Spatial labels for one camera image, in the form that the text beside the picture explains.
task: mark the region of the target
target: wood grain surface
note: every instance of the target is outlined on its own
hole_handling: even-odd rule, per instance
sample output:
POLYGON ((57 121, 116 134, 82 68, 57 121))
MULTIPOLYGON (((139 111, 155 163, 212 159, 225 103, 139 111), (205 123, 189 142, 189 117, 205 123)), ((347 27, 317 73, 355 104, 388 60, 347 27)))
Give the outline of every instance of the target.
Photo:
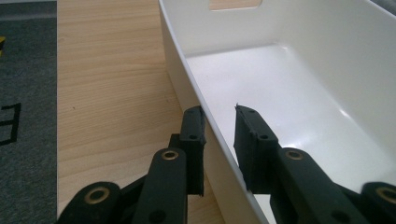
POLYGON ((262 0, 209 0, 210 10, 258 7, 262 0))
MULTIPOLYGON (((157 0, 58 1, 58 214, 83 187, 145 175, 182 119, 157 0)), ((223 223, 210 185, 189 223, 223 223)))

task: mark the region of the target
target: white container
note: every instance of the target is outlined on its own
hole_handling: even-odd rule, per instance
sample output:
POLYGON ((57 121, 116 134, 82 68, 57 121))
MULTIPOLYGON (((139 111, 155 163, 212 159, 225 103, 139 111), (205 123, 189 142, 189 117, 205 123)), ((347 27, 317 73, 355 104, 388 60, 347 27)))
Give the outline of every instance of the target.
POLYGON ((237 166, 236 104, 260 112, 282 147, 307 151, 334 182, 357 192, 396 185, 394 16, 365 0, 160 6, 180 104, 201 105, 210 123, 205 170, 227 223, 274 222, 268 197, 247 192, 237 166))

